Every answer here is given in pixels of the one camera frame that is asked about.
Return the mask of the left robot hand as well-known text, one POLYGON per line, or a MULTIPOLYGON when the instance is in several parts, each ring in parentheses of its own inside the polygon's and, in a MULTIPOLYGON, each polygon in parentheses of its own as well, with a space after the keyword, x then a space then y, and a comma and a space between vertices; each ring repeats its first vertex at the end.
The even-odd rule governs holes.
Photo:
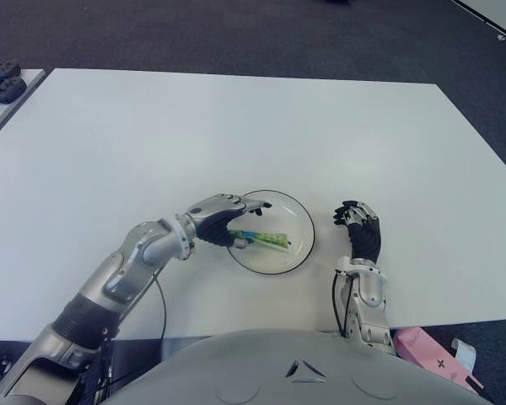
POLYGON ((228 224, 246 213, 262 216, 263 208, 270 208, 269 202, 234 194, 216 194, 193 204, 186 211, 195 228, 196 237, 221 247, 234 245, 235 237, 228 224))

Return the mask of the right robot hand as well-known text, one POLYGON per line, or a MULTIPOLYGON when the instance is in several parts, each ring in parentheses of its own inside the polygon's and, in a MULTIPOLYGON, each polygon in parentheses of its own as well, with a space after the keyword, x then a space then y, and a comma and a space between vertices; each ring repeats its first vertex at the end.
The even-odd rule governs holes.
POLYGON ((347 229, 352 248, 352 259, 377 263, 381 250, 380 220, 364 202, 344 201, 335 209, 334 224, 347 229))

